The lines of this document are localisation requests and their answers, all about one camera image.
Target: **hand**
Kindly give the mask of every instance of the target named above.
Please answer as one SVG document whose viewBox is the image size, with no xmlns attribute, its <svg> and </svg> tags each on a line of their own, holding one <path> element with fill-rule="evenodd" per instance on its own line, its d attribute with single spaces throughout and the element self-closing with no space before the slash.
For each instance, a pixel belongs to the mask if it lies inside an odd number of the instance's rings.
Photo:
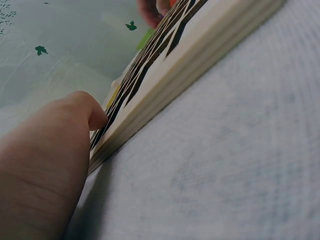
<svg viewBox="0 0 320 240">
<path fill-rule="evenodd" d="M 89 94 L 55 100 L 0 140 L 0 239 L 60 239 L 107 116 Z"/>
<path fill-rule="evenodd" d="M 154 29 L 170 9 L 169 0 L 137 0 L 137 5 L 143 19 Z"/>
</svg>

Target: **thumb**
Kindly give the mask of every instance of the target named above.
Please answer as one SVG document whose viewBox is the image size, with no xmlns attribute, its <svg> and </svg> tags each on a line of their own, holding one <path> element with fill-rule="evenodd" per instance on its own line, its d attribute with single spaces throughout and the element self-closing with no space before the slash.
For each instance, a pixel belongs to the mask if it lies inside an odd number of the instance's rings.
<svg viewBox="0 0 320 240">
<path fill-rule="evenodd" d="M 66 99 L 69 99 L 75 109 L 81 110 L 81 113 L 85 115 L 91 131 L 100 129 L 107 124 L 107 115 L 90 94 L 85 91 L 76 91 L 69 94 Z"/>
<path fill-rule="evenodd" d="M 170 10 L 169 0 L 156 0 L 156 9 L 160 14 L 165 16 Z"/>
</svg>

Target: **finger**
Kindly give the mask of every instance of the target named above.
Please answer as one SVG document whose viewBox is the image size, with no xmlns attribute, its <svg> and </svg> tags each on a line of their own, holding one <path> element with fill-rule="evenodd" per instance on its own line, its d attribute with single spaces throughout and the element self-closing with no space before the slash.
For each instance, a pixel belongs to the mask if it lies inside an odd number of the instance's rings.
<svg viewBox="0 0 320 240">
<path fill-rule="evenodd" d="M 65 100 L 74 104 L 75 111 L 84 114 L 91 131 L 100 129 L 107 124 L 108 117 L 101 108 L 100 104 L 87 92 L 76 91 L 68 95 Z"/>
<path fill-rule="evenodd" d="M 156 9 L 156 0 L 137 0 L 136 3 L 142 18 L 155 29 L 162 19 Z"/>
<path fill-rule="evenodd" d="M 170 10 L 169 0 L 156 0 L 156 8 L 162 16 L 165 16 Z"/>
</svg>

